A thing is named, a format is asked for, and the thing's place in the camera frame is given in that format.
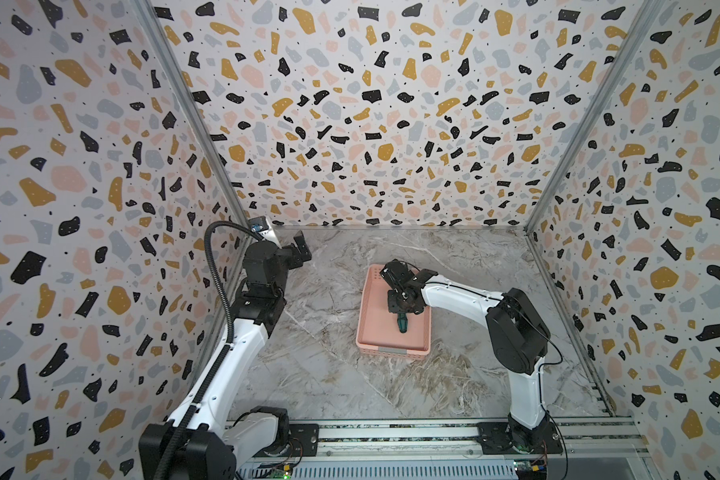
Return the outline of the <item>green handled screwdriver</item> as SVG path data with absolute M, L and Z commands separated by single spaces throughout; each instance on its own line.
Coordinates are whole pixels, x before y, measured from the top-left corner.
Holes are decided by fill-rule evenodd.
M 405 312 L 397 313 L 397 326 L 400 333 L 406 333 L 408 331 L 408 317 Z

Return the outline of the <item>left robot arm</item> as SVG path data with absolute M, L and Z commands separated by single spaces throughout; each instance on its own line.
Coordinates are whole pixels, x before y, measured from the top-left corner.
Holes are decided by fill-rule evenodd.
M 292 448 L 286 409 L 255 407 L 235 422 L 232 404 L 285 306 L 290 271 L 312 253 L 302 233 L 285 246 L 273 232 L 254 232 L 243 257 L 245 277 L 225 300 L 226 327 L 212 358 L 180 405 L 142 433 L 138 452 L 147 479 L 235 479 L 258 454 L 279 456 Z

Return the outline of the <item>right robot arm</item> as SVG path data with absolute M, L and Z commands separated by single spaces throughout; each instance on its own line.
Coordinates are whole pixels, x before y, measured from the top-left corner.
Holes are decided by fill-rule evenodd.
M 542 364 L 551 335 L 525 292 L 480 290 L 397 259 L 381 267 L 380 277 L 387 284 L 387 324 L 397 335 L 407 334 L 412 318 L 428 308 L 447 310 L 487 330 L 494 357 L 508 371 L 510 445 L 523 453 L 541 447 L 552 432 L 542 398 Z

